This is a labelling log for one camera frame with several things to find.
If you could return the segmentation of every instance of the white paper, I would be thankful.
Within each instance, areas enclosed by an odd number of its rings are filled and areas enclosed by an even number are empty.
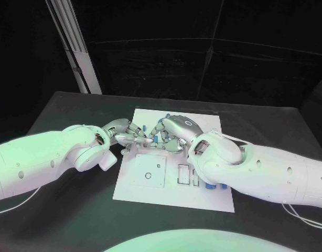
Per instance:
[[[222,132],[220,119],[216,115],[135,109],[132,122],[141,128],[145,125],[145,134],[148,135],[158,120],[167,114],[188,117],[199,124],[203,132],[211,129]],[[163,158],[165,158],[164,172],[154,168],[158,165],[157,160]],[[148,164],[135,164],[137,160],[144,160],[142,163],[147,162]],[[180,165],[188,165],[190,184],[178,183]],[[114,199],[235,213],[230,187],[223,189],[219,184],[213,190],[206,188],[204,181],[194,175],[193,165],[187,163],[187,150],[180,154],[173,154],[157,148],[144,148],[144,146],[137,149],[135,145],[132,145],[131,152],[122,158]]]

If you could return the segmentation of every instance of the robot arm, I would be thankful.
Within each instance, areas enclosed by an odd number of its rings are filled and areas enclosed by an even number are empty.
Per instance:
[[[158,123],[151,137],[158,130],[174,132],[174,138],[186,140],[187,161],[206,183],[227,184],[270,202],[322,207],[321,161],[250,143],[237,146],[226,135],[216,131],[203,133],[196,126],[188,118],[173,115]]]
[[[109,146],[118,134],[132,138],[134,124],[127,119],[111,122],[105,128],[73,125],[63,131],[50,131],[15,139],[0,145],[0,200],[32,191],[55,181],[75,167],[89,170],[96,164],[104,171],[117,163]]]

